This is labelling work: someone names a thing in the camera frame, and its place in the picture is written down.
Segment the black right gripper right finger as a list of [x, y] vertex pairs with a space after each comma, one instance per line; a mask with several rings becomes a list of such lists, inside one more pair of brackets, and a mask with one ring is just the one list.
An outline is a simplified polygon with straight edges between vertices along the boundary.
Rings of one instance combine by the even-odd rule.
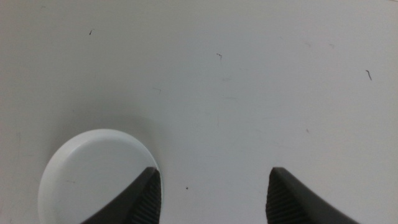
[[269, 174], [266, 218], [268, 224], [358, 224], [283, 167]]

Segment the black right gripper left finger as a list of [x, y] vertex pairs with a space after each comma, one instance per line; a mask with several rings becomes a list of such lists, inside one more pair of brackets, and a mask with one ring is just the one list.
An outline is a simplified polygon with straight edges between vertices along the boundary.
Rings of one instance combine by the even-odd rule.
[[116, 198], [82, 224], [159, 224], [162, 206], [160, 172], [147, 167]]

